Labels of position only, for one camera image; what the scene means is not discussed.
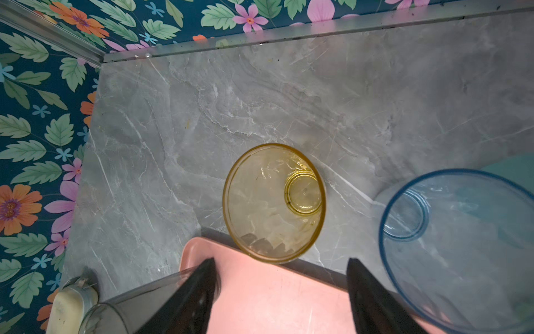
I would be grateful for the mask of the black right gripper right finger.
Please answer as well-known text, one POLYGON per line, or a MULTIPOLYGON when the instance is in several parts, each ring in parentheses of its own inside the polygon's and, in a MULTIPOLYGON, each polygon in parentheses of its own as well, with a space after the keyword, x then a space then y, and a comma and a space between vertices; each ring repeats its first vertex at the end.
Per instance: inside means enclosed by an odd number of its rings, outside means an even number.
POLYGON ((357 333, 426 332, 360 260, 348 261, 346 278, 357 333))

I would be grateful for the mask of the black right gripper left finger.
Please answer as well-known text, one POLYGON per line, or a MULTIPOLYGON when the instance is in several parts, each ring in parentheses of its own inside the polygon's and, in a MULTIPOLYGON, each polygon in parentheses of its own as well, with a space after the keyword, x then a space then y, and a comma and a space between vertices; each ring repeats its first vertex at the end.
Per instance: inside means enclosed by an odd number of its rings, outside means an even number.
POLYGON ((206 333, 221 289, 213 258, 204 260, 137 333, 206 333))

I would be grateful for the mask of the grey transparent cup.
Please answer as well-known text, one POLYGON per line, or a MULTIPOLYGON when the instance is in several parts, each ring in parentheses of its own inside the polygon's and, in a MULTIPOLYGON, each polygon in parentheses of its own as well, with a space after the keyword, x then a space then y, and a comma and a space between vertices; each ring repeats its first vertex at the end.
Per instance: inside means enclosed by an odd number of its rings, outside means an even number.
POLYGON ((135 333, 164 307, 196 270, 186 269, 93 306, 80 333, 135 333))

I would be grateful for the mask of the blue transparent cup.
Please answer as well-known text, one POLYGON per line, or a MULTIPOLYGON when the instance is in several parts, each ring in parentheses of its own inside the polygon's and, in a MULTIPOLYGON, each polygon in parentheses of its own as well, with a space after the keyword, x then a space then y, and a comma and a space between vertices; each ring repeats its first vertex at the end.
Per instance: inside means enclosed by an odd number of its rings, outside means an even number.
POLYGON ((502 176, 445 169, 372 202, 394 289, 447 333, 533 332, 533 194, 502 176))

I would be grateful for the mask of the yellow transparent cup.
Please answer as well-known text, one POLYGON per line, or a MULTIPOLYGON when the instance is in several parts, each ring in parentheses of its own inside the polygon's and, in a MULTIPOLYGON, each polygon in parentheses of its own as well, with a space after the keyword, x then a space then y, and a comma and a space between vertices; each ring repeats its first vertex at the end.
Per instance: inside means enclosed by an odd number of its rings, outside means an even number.
POLYGON ((222 195, 229 235, 261 262, 299 258, 314 245, 325 221, 320 173, 303 153, 281 143, 262 144, 239 157, 222 195))

